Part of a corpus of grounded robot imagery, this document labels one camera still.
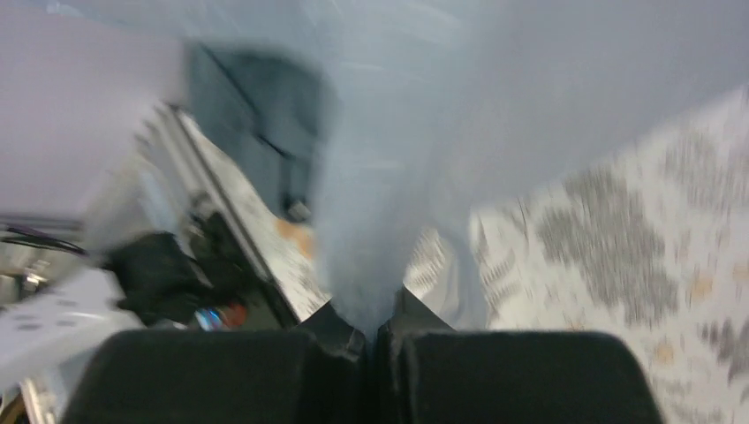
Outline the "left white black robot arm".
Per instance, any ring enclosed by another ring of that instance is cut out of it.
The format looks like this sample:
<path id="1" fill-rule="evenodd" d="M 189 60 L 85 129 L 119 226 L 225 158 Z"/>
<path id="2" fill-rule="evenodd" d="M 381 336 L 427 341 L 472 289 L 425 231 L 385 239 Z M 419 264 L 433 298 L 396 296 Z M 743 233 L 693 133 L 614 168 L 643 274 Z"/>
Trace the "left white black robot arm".
<path id="1" fill-rule="evenodd" d="M 174 235 L 147 233 L 113 246 L 1 313 L 1 388 L 57 367 L 118 332 L 188 322 L 215 298 Z"/>

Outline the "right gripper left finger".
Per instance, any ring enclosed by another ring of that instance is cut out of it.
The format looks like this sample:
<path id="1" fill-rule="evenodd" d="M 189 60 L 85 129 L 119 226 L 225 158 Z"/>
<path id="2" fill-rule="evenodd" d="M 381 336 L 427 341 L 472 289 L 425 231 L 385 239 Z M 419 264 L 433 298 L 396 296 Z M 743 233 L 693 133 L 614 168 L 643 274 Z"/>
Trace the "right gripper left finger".
<path id="1" fill-rule="evenodd" d="M 364 337 L 325 305 L 293 329 L 128 330 L 92 358 L 65 423 L 363 423 Z"/>

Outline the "light blue plastic trash bag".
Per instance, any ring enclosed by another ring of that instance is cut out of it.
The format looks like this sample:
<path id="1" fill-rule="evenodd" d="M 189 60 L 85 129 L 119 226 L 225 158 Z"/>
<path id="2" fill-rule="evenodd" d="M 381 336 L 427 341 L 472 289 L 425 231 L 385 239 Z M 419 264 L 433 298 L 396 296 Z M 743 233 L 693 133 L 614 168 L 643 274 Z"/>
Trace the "light blue plastic trash bag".
<path id="1" fill-rule="evenodd" d="M 329 84 L 309 202 L 317 240 L 342 214 L 453 220 L 619 149 L 748 80 L 745 1 L 42 1 L 48 13 L 250 49 Z M 372 335 L 402 284 L 317 267 Z"/>

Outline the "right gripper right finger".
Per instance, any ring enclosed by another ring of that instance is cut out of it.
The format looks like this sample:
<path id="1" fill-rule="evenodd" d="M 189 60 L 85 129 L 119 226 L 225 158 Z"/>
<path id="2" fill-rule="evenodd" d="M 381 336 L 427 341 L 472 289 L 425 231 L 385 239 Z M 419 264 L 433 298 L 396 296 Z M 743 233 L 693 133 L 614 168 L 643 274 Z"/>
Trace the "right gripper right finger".
<path id="1" fill-rule="evenodd" d="M 661 423 L 631 350 L 601 332 L 459 331 L 410 292 L 378 331 L 384 423 Z"/>

